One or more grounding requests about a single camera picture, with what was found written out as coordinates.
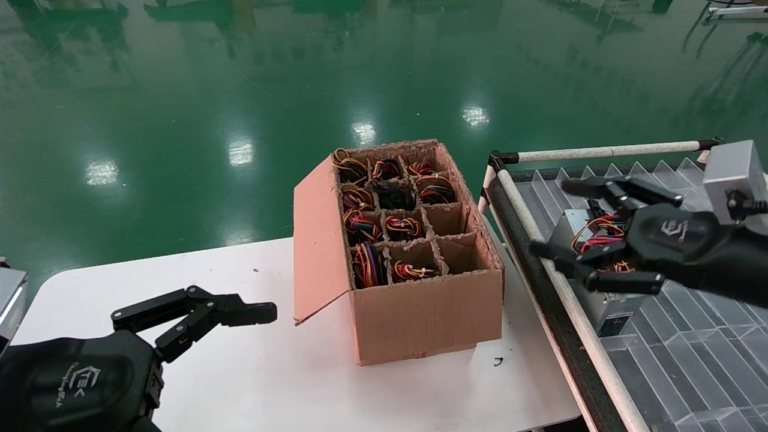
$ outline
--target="white table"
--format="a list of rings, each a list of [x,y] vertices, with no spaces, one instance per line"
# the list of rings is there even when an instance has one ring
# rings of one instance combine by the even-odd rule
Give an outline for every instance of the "white table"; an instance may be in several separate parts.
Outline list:
[[[66,271],[43,284],[13,344],[111,333],[120,307],[196,284],[273,301],[276,322],[217,327],[164,371],[163,432],[529,430],[579,415],[508,264],[503,338],[474,350],[355,364],[349,300],[293,326],[293,239]],[[172,324],[141,334],[153,342]],[[503,363],[494,367],[494,358]]]

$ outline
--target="wire bundle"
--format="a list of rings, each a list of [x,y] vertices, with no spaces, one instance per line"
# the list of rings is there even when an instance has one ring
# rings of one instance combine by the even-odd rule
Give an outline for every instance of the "wire bundle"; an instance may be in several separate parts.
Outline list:
[[[593,231],[592,235],[584,242],[584,244],[577,248],[579,237],[587,229]],[[574,237],[571,242],[571,249],[577,254],[583,254],[590,248],[599,248],[607,246],[609,244],[616,243],[617,241],[624,240],[624,222],[618,221],[615,216],[608,213],[603,213],[599,218],[589,221]],[[615,261],[610,263],[604,269],[598,269],[600,272],[613,271],[616,273],[632,273],[634,268],[628,261]]]
[[[382,159],[373,165],[373,180],[389,180],[400,177],[400,167],[395,159]]]
[[[373,197],[371,194],[365,190],[360,188],[354,188],[354,189],[347,189],[346,191],[342,192],[341,195],[341,202],[344,206],[344,210],[370,210],[373,211]]]
[[[393,241],[424,237],[422,224],[414,218],[387,216],[384,220],[384,227]]]
[[[408,165],[408,173],[412,175],[431,175],[435,173],[435,169],[429,163],[428,158],[423,158],[421,161]]]
[[[373,242],[384,239],[382,230],[376,223],[371,222],[362,215],[360,210],[350,208],[344,212],[344,226],[347,232],[352,234],[357,242],[370,240]]]
[[[355,279],[359,283],[358,287],[368,288],[384,285],[386,283],[384,268],[373,245],[364,241],[355,246],[355,252],[352,269],[355,273]]]
[[[448,204],[456,201],[456,193],[448,179],[438,175],[429,175],[416,180],[416,185],[427,181],[433,184],[427,184],[419,192],[419,198],[424,204]]]
[[[392,269],[395,281],[413,281],[425,277],[437,276],[437,271],[431,268],[414,268],[411,264],[397,261]]]
[[[337,148],[333,152],[333,166],[339,169],[339,177],[344,183],[358,184],[368,179],[368,167],[357,159],[352,159],[349,152],[343,148]]]
[[[386,210],[413,210],[416,206],[415,192],[410,186],[400,188],[391,181],[372,181],[371,189],[379,196],[381,208]]]

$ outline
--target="green epoxy floor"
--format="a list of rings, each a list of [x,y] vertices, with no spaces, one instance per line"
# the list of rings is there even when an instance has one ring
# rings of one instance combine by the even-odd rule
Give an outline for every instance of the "green epoxy floor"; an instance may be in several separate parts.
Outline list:
[[[337,147],[438,138],[477,194],[492,149],[768,142],[768,18],[699,0],[0,1],[0,255],[33,287],[288,237]]]

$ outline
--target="robotic hand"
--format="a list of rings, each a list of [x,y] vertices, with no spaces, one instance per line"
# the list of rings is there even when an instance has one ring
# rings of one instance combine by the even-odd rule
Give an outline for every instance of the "robotic hand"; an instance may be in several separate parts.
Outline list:
[[[150,346],[135,333],[183,317]],[[3,430],[159,432],[163,362],[176,360],[218,324],[267,324],[274,303],[245,304],[237,294],[190,286],[112,313],[115,332],[7,349],[0,364]]]
[[[533,242],[531,250],[553,260],[566,277],[588,291],[658,294],[665,278],[689,288],[709,291],[738,301],[768,307],[768,237],[741,222],[764,213],[764,201],[751,201],[738,189],[724,201],[735,224],[721,224],[713,212],[680,209],[683,197],[640,181],[587,178],[565,181],[563,191],[603,198],[625,223],[624,240],[576,254],[554,244]],[[634,198],[649,204],[639,207]],[[602,271],[609,264],[628,261],[634,272]]]

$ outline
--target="colorful wire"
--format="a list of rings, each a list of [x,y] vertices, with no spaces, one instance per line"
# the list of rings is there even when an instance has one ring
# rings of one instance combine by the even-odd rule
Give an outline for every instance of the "colorful wire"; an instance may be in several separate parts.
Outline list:
[[[421,161],[408,165],[408,173],[411,175],[431,175],[435,173],[435,169],[429,163],[428,158],[423,158]]]
[[[366,219],[360,210],[354,208],[344,212],[344,227],[347,232],[356,236],[358,242],[370,240],[375,243],[384,240],[381,228],[375,222]]]
[[[368,167],[351,158],[349,152],[343,148],[337,148],[333,152],[333,166],[339,169],[339,176],[345,183],[358,184],[368,179]]]
[[[421,222],[414,218],[387,216],[387,218],[384,219],[384,228],[394,241],[412,240],[414,238],[424,237],[424,230]]]
[[[341,202],[344,210],[373,211],[373,196],[365,189],[354,188],[342,192]]]
[[[437,271],[431,268],[414,268],[411,264],[397,261],[392,269],[396,281],[414,281],[425,277],[437,276]]]
[[[352,269],[355,279],[363,288],[385,284],[386,276],[381,265],[381,258],[373,245],[367,241],[355,246]]]
[[[578,239],[587,229],[594,230],[594,232],[580,248],[576,248]],[[589,221],[581,230],[579,230],[576,237],[574,237],[571,242],[571,249],[577,254],[583,254],[590,248],[599,248],[623,240],[624,222],[617,221],[615,216],[605,212],[599,218]],[[634,268],[632,268],[629,261],[615,261],[610,263],[606,268],[598,269],[598,272],[632,273],[634,272]]]
[[[374,180],[389,180],[390,178],[400,177],[400,167],[395,159],[382,159],[373,165]]]
[[[427,184],[421,192],[419,192],[419,199],[424,204],[449,204],[456,202],[456,193],[453,190],[451,182],[447,178],[440,177],[439,175],[427,175],[416,180],[416,185]]]

